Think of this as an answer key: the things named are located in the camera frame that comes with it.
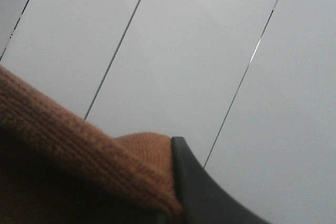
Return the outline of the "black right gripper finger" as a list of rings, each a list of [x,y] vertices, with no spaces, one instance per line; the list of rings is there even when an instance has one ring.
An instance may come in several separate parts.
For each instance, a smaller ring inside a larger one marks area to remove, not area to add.
[[[267,223],[224,191],[199,163],[183,137],[171,138],[174,188],[183,223]]]

